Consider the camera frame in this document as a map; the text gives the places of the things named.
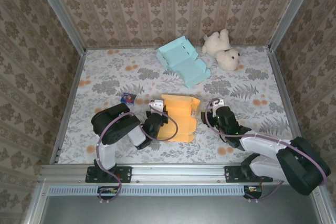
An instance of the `white teddy bear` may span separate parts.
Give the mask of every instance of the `white teddy bear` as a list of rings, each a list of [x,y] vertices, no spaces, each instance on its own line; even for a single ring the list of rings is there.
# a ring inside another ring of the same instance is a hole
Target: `white teddy bear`
[[[227,29],[211,34],[205,41],[202,52],[216,58],[220,68],[234,71],[238,66],[240,54],[231,47],[228,34]]]

